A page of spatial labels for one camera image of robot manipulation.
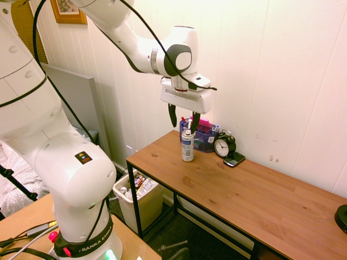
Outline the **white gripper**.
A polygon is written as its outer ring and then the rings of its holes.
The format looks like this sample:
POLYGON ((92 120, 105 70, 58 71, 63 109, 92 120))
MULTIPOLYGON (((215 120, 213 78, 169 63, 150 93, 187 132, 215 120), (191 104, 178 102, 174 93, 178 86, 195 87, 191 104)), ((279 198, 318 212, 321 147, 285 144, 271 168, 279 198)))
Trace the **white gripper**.
POLYGON ((163 84, 160 98, 163 102, 168 103, 169 116, 173 127, 177 126, 176 106, 193 111, 192 134, 197 130, 201 114, 206 114, 211 110, 211 93, 209 90, 178 92, 172 86, 163 84))

